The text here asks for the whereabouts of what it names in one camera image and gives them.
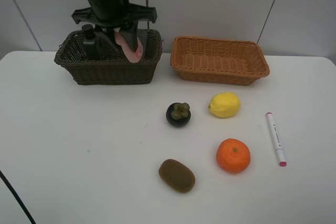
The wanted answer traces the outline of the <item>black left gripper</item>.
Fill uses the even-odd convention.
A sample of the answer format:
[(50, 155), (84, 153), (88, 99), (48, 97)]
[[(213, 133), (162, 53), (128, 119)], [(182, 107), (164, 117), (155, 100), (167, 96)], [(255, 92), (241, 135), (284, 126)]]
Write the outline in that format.
[(113, 9), (104, 15), (98, 15), (92, 7), (77, 9), (71, 15), (74, 22), (94, 24), (94, 60), (124, 60), (125, 55), (120, 45), (115, 41), (115, 31), (102, 27), (120, 27), (119, 33), (126, 40), (132, 52), (138, 49), (138, 21), (155, 23), (157, 12), (155, 7), (129, 4), (123, 10)]

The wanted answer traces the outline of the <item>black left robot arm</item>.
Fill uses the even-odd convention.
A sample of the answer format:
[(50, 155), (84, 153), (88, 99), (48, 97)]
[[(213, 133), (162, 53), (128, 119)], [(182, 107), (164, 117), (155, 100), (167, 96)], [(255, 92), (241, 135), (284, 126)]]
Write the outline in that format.
[(88, 0), (90, 6), (73, 12), (76, 24), (83, 22), (83, 46), (89, 60), (104, 60), (101, 42), (124, 53), (131, 63), (140, 61), (146, 31), (138, 29), (140, 21), (154, 23), (157, 12), (148, 5), (131, 4), (130, 0)]

